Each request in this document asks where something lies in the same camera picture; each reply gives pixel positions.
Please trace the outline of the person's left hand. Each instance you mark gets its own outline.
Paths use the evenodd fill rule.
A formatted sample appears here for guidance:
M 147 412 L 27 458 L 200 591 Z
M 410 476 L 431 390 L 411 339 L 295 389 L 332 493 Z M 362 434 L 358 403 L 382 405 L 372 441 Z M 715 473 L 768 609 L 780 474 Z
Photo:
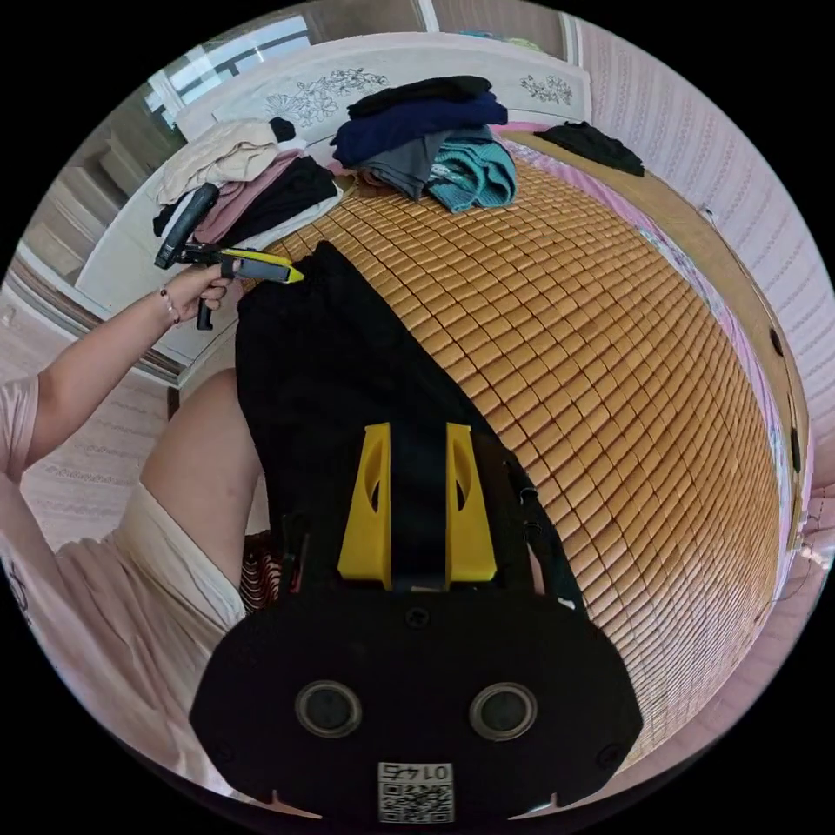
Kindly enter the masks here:
M 219 265 L 192 265 L 178 272 L 160 290 L 169 320 L 181 324 L 195 317 L 205 308 L 217 311 L 226 296 L 230 279 L 221 275 Z

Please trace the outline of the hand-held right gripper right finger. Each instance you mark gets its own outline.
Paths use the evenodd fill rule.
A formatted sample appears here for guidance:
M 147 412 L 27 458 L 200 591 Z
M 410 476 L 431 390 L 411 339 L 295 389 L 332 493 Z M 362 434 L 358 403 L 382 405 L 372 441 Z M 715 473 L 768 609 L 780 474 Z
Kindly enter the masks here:
M 490 583 L 497 572 L 471 429 L 446 425 L 446 584 Z

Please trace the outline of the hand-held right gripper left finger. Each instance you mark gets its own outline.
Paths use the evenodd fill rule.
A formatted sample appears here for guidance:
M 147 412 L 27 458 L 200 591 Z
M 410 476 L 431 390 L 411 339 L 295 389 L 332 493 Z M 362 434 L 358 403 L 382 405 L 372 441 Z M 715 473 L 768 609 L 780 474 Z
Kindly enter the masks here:
M 391 563 L 391 427 L 373 424 L 364 430 L 337 571 L 390 591 Z

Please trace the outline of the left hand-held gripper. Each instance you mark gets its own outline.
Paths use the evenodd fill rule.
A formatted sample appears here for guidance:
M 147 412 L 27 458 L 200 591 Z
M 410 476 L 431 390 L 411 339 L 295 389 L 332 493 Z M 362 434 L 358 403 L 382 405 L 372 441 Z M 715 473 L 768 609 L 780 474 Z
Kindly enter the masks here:
M 211 267 L 220 265 L 222 275 L 235 277 L 235 262 L 240 261 L 237 277 L 255 283 L 295 284 L 304 281 L 304 274 L 291 260 L 260 250 L 218 248 L 215 246 L 187 243 L 176 257 L 177 264 Z M 200 297 L 197 304 L 196 329 L 212 331 L 212 310 Z

